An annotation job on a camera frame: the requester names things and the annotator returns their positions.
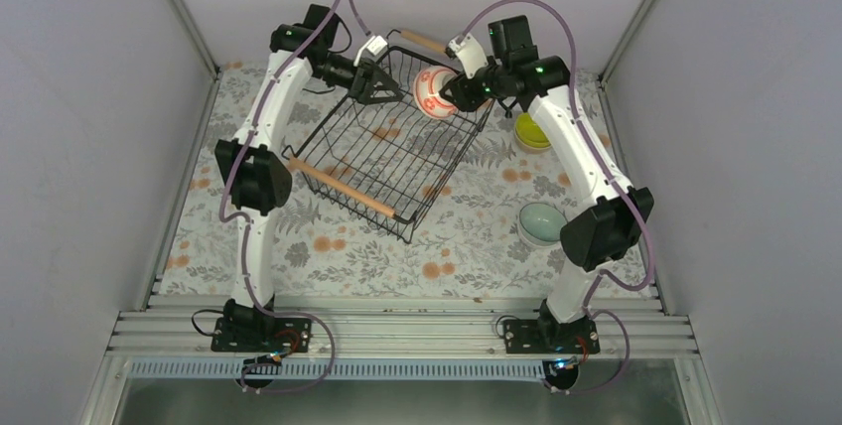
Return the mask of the white bowl orange rim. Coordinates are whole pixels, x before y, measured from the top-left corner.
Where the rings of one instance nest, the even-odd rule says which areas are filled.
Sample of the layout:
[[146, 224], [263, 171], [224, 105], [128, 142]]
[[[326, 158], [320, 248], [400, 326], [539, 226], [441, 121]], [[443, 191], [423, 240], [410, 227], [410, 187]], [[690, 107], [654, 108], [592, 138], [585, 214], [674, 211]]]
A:
[[457, 107], [446, 100], [440, 91], [457, 73], [443, 66], [427, 67], [415, 76], [412, 94], [415, 105], [426, 116], [444, 120], [457, 112]]

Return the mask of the yellow-green bowl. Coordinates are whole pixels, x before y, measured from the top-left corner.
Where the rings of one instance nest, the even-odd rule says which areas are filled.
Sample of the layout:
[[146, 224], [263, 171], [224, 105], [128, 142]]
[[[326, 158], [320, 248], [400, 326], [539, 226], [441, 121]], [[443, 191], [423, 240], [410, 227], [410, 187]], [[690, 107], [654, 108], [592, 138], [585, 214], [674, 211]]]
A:
[[514, 123], [514, 133], [534, 146], [551, 145], [547, 136], [528, 113], [521, 113], [517, 116]]

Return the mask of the black wire dish rack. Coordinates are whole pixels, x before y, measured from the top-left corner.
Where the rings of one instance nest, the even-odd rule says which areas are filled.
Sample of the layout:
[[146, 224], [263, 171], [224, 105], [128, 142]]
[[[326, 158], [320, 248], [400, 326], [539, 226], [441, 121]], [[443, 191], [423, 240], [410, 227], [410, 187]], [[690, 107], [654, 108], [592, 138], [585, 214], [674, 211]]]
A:
[[295, 158], [318, 170], [308, 188], [405, 243], [434, 205], [490, 116], [487, 106], [438, 120], [414, 103], [412, 84], [435, 60], [392, 46], [378, 65], [401, 97], [364, 105], [344, 95], [298, 147]]

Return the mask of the pale green bowl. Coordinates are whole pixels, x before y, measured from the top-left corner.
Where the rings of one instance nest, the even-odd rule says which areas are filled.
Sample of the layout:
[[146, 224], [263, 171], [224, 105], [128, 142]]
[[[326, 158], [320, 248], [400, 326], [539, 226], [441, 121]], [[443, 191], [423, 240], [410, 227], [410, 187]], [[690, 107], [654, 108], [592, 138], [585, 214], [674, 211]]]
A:
[[517, 222], [540, 239], [560, 241], [561, 229], [568, 220], [565, 214], [549, 204], [530, 203], [520, 209]]

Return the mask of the beige ceramic bowl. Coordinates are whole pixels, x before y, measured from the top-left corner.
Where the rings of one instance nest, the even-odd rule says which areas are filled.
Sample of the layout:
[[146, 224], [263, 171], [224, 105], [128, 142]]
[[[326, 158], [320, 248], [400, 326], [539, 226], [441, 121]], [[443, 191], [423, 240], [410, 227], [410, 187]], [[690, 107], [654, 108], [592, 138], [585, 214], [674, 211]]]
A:
[[538, 145], [538, 146], [531, 145], [531, 144], [525, 142], [523, 139], [521, 139], [517, 135], [517, 133], [513, 134], [513, 138], [514, 138], [514, 141], [515, 141], [516, 145], [518, 146], [518, 148], [521, 151], [523, 151], [524, 153], [527, 153], [527, 154], [539, 155], [539, 154], [547, 152], [551, 149], [550, 144]]

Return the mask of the white ceramic bowl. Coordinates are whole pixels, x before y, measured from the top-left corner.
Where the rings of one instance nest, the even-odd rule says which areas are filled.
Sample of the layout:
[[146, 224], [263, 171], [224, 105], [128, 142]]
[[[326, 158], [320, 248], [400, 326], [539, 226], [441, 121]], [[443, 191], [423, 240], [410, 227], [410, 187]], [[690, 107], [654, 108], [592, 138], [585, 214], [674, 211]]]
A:
[[532, 235], [521, 222], [516, 224], [516, 232], [521, 242], [526, 244], [527, 246], [535, 249], [549, 249], [549, 248], [556, 248], [560, 246], [560, 241], [555, 239], [554, 241], [540, 239], [537, 236]]

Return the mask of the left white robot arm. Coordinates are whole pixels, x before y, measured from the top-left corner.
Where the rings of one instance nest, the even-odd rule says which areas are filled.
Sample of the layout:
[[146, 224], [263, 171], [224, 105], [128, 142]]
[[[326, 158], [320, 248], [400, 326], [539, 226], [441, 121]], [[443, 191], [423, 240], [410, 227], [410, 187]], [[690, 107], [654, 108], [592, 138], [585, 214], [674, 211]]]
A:
[[327, 6], [313, 4], [305, 19], [280, 25], [271, 35], [266, 72], [245, 121], [230, 140], [221, 139], [214, 155], [224, 181], [219, 217], [235, 220], [239, 237], [238, 276], [219, 329], [236, 332], [248, 348], [261, 351], [276, 337], [271, 256], [281, 208], [293, 184], [280, 154], [289, 118], [312, 78], [346, 90], [371, 105], [397, 101], [399, 84], [364, 55], [354, 59], [332, 50], [343, 19]]

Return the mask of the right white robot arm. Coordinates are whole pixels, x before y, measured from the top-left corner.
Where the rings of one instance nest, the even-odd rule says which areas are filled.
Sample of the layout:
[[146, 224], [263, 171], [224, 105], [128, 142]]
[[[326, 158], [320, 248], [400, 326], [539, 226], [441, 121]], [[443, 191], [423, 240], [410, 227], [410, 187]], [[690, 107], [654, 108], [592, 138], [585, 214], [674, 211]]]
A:
[[540, 56], [527, 18], [493, 22], [488, 31], [490, 55], [468, 32], [449, 41], [445, 53], [461, 69], [440, 92], [461, 111], [514, 99], [546, 135], [581, 198], [582, 211], [557, 234], [567, 262], [536, 320], [540, 344], [561, 353], [587, 336], [588, 303], [609, 273], [605, 265], [637, 245], [654, 199], [611, 160], [580, 106], [573, 72], [558, 56]]

